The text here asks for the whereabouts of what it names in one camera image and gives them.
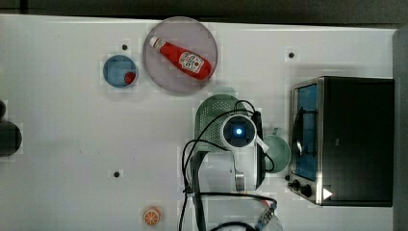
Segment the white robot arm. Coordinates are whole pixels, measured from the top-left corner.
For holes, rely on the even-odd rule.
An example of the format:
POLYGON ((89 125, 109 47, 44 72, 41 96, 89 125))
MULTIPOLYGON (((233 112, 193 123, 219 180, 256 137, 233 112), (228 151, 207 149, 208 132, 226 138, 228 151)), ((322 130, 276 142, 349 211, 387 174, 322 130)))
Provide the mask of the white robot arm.
POLYGON ((185 194, 192 196, 199 231, 206 231, 204 196, 240 197, 255 191, 269 172, 270 146, 258 111, 228 111, 202 121, 183 149, 185 194))

